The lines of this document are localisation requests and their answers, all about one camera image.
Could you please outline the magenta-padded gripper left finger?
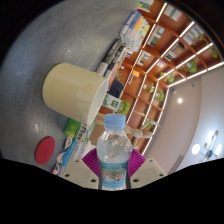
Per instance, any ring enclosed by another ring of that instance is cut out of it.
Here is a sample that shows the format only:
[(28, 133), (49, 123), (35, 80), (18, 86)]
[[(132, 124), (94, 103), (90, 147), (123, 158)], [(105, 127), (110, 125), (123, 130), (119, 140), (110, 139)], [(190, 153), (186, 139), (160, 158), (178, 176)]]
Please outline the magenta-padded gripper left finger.
[(81, 187), (97, 189), (99, 185), (100, 162), (96, 149), (92, 149), (81, 160), (68, 162), (62, 177)]

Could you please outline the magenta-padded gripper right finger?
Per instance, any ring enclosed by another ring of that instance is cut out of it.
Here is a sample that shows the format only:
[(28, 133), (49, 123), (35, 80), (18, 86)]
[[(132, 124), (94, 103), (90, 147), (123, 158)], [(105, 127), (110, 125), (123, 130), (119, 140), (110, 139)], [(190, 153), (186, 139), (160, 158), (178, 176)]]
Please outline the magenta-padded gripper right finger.
[(131, 188), (140, 188), (166, 176), (166, 173), (153, 159), (146, 159), (133, 150), (128, 161), (127, 172)]

